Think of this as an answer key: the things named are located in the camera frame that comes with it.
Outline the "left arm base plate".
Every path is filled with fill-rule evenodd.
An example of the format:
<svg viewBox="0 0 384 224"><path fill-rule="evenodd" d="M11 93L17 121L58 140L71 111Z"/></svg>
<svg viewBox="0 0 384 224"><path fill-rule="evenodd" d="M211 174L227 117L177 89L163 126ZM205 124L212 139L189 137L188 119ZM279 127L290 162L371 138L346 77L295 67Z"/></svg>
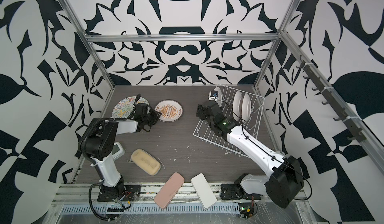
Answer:
<svg viewBox="0 0 384 224"><path fill-rule="evenodd" d="M121 201L134 201L140 197L141 185L124 185L119 187L101 186L97 201L113 202L119 198Z"/></svg>

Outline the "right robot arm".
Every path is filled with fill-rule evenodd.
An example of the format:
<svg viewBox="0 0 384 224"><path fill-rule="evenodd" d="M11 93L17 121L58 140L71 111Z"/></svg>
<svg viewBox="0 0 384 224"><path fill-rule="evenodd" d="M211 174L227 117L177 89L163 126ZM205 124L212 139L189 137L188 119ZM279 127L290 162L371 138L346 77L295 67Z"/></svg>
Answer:
<svg viewBox="0 0 384 224"><path fill-rule="evenodd" d="M222 108L208 100L197 107L196 116L206 121L216 137L239 148L265 173L265 177L248 174L240 186L247 194L268 196L285 209L305 186L305 177L299 161L272 151L246 131L242 121L225 117Z"/></svg>

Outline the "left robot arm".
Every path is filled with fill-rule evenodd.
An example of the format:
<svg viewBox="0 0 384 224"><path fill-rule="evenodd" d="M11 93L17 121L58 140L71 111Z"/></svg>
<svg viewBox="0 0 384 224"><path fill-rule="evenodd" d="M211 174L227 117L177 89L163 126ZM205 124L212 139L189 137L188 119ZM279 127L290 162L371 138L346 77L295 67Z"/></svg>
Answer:
<svg viewBox="0 0 384 224"><path fill-rule="evenodd" d="M124 178L118 172L113 160L113 148L119 134L149 132L162 113L149 104L138 103L138 94L133 103L133 110L126 118L94 118L81 137L78 150L95 167L102 193L120 197L125 191Z"/></svg>

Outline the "orange sunburst pattern plate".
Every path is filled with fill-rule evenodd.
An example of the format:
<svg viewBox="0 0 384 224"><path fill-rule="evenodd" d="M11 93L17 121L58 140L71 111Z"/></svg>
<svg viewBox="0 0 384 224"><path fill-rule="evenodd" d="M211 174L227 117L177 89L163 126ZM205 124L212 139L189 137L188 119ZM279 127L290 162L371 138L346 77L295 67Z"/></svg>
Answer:
<svg viewBox="0 0 384 224"><path fill-rule="evenodd" d="M163 100L155 106L155 111L161 113L159 120L164 123L172 123L178 121L183 113L183 107L175 100Z"/></svg>

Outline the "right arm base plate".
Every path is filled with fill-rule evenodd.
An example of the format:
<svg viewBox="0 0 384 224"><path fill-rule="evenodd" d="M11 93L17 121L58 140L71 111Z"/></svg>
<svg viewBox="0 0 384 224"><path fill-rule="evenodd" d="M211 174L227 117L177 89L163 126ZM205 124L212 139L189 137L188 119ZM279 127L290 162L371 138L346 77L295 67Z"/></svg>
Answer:
<svg viewBox="0 0 384 224"><path fill-rule="evenodd" d="M240 185L221 184L220 198L224 201L230 200L261 200L259 194L247 194Z"/></svg>

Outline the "colourful squiggle pattern plate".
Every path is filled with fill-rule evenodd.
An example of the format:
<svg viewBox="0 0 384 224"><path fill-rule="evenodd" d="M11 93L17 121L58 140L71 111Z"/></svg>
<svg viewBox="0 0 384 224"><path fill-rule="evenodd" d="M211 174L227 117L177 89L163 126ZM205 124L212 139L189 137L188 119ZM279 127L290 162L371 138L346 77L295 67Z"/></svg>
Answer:
<svg viewBox="0 0 384 224"><path fill-rule="evenodd" d="M131 112L134 109L134 102L136 100L136 96L130 96L124 98L120 102L118 102L112 111L112 118L128 118ZM137 104L145 103L149 105L150 103L143 97L139 99ZM138 113L135 111L134 115L131 117L131 120L138 119Z"/></svg>

